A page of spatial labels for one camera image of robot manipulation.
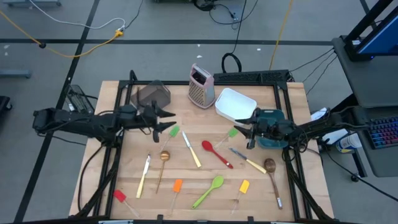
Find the pink cheese grater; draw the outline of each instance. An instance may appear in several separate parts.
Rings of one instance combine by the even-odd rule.
[[[191,69],[188,97],[203,109],[211,106],[216,100],[213,76],[196,64],[193,64]]]

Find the red spatula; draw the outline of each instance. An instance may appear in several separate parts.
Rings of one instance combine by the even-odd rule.
[[[221,159],[221,161],[224,162],[224,164],[226,166],[228,166],[229,168],[233,169],[234,167],[226,160],[224,159],[222,156],[220,156],[216,151],[214,151],[213,146],[211,145],[211,143],[209,141],[203,141],[201,142],[201,145],[203,146],[203,148],[206,151],[212,152],[214,153],[219,159]]]
[[[136,209],[132,208],[127,202],[126,202],[126,196],[123,192],[121,192],[120,190],[115,190],[113,192],[113,196],[115,196],[121,203],[125,204],[129,209],[130,212],[133,213],[137,218],[139,218],[139,213],[137,212]]]

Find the gray floor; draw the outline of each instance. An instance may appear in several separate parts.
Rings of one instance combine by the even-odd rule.
[[[63,7],[46,7],[57,19],[85,23],[94,0],[62,1]],[[239,9],[243,1],[220,1]],[[371,7],[376,0],[367,0]],[[259,1],[249,19],[243,22],[240,39],[276,40],[288,0]],[[254,4],[248,1],[248,9]],[[139,1],[101,0],[93,25],[97,26],[116,16],[129,21],[136,13]],[[12,20],[36,38],[79,39],[82,27],[61,25],[43,16],[36,9],[8,8],[0,4]],[[214,11],[220,20],[222,9]],[[287,21],[283,40],[323,40],[347,34],[365,15],[359,0],[298,0]],[[119,27],[118,22],[101,30],[91,30],[89,39],[107,39]],[[0,129],[0,223],[14,220],[22,195],[43,139],[31,128],[34,110],[54,107],[69,71],[72,60],[61,58],[35,44],[1,44],[2,39],[24,39],[4,19],[0,19],[0,68],[20,68],[33,71],[31,79],[1,79],[0,95],[12,98],[14,109]],[[224,39],[236,38],[230,26],[215,24],[207,12],[201,12],[186,1],[165,1],[154,4],[145,0],[140,16],[125,32],[126,40],[158,39]],[[77,44],[50,44],[66,54],[74,54]],[[93,45],[86,44],[83,51]],[[106,45],[78,62],[72,82],[87,94],[97,95],[103,80],[127,79],[134,69],[140,80],[187,80],[190,67],[198,63],[213,73],[221,72],[221,57],[232,50],[233,45],[170,44],[170,45]],[[243,70],[267,70],[273,45],[239,45],[236,55]],[[330,49],[330,46],[281,45],[272,69],[294,69]],[[296,81],[302,81],[319,63],[294,72]],[[326,64],[306,82],[308,91]],[[235,64],[227,60],[227,70],[235,71]],[[335,60],[308,95],[311,110],[324,106],[333,107],[351,93],[348,82]],[[68,139],[85,142],[85,138],[61,134]],[[36,185],[25,221],[64,218],[68,215],[75,189],[83,147],[54,139],[50,145],[42,172]],[[351,156],[332,154],[344,166],[354,170]],[[335,216],[340,220],[358,223],[395,223],[398,220],[398,204],[361,183],[352,183],[349,175],[327,157],[325,175]],[[369,177],[366,179],[381,189],[398,197],[398,178],[373,176],[367,160],[364,160]]]

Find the red silicone spoon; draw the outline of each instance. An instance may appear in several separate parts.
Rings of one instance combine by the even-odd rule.
[[[234,168],[226,159],[222,158],[216,151],[214,151],[213,146],[211,145],[211,143],[209,141],[203,141],[203,142],[201,142],[201,145],[203,146],[203,148],[206,151],[214,153],[219,159],[221,159],[221,161],[224,162],[224,164],[226,166],[228,166],[231,169]]]

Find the gold spoon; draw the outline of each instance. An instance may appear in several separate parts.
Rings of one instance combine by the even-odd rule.
[[[271,181],[272,181],[272,184],[274,186],[274,192],[275,192],[276,201],[278,203],[278,207],[279,207],[279,209],[282,209],[282,201],[281,201],[281,199],[279,197],[278,188],[277,188],[276,183],[275,183],[275,170],[276,170],[275,161],[273,159],[270,159],[270,158],[266,159],[264,161],[264,167],[266,168],[267,173],[271,177]]]
[[[160,153],[160,160],[163,161],[163,164],[162,164],[162,169],[160,170],[159,180],[157,181],[156,193],[157,193],[157,191],[159,190],[160,180],[162,180],[162,174],[163,174],[164,163],[165,163],[166,161],[168,161],[169,159],[170,159],[170,153],[169,153],[169,152],[167,152],[167,151],[162,151],[162,152]]]

